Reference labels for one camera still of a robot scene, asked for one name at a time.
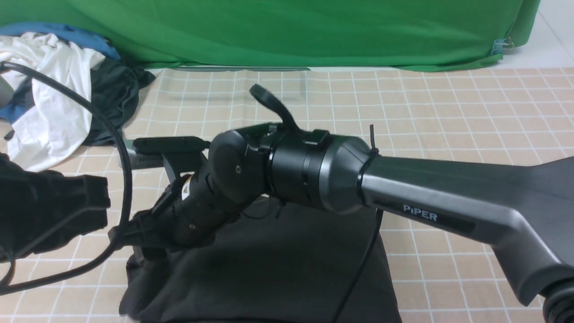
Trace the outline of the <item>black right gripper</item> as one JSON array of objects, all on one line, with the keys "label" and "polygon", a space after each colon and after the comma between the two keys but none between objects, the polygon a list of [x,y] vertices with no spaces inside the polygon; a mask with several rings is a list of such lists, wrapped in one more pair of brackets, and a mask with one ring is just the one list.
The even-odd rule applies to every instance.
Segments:
[{"label": "black right gripper", "polygon": [[155,205],[135,213],[123,232],[109,231],[118,248],[133,247],[135,255],[158,261],[171,252],[212,244],[215,233],[236,219],[245,204],[225,196],[209,175],[194,173],[172,182]]}]

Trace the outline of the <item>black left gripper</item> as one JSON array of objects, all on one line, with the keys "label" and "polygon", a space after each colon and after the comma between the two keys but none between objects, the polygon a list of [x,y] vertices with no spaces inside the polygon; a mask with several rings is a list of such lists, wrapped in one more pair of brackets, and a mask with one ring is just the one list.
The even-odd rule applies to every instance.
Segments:
[{"label": "black left gripper", "polygon": [[105,177],[25,171],[1,155],[1,262],[63,248],[108,225]]}]

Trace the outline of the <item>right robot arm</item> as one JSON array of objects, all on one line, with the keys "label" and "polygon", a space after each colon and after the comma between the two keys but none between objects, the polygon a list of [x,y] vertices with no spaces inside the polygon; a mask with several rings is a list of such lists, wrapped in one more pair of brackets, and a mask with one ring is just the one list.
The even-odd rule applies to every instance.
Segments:
[{"label": "right robot arm", "polygon": [[253,98],[281,118],[197,137],[133,140],[132,164],[160,156],[170,185],[150,210],[113,227],[109,239],[148,259],[199,247],[267,194],[334,214],[361,207],[401,215],[489,245],[517,298],[545,298],[546,323],[573,321],[573,158],[536,166],[381,156],[374,135],[304,131],[261,85]]}]

